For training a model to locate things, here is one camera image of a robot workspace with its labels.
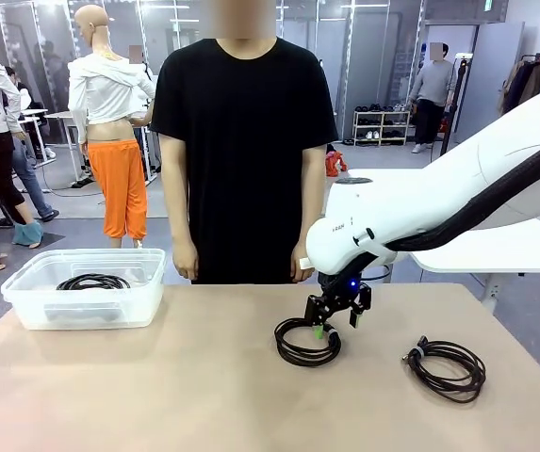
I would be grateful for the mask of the person's left hand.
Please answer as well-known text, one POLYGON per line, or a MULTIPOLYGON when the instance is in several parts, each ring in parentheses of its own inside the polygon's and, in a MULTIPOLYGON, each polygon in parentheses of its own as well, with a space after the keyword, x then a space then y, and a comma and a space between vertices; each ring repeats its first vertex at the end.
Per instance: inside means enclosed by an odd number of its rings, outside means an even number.
POLYGON ((294 247, 291 255, 290 276, 294 283, 302 283, 308 280, 314 273, 312 267, 302 268, 301 260, 307 258, 307 251, 303 242, 299 242, 294 247))

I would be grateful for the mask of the person's right hand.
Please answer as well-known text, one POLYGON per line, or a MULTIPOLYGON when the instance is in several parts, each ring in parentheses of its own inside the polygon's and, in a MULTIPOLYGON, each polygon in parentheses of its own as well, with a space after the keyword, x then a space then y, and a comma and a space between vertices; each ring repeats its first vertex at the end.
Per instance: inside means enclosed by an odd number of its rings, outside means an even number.
POLYGON ((190 240, 179 241, 173 246, 172 262, 182 278, 191 282, 198 279, 198 251, 190 240))

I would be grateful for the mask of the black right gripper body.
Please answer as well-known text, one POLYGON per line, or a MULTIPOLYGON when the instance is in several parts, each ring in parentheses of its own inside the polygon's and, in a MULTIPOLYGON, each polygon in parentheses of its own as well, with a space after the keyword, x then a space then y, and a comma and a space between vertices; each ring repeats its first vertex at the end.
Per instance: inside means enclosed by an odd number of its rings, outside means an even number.
POLYGON ((319 274, 321 295, 336 298, 341 307, 351 307, 350 303, 357 298, 361 283, 364 282, 360 273, 319 274))

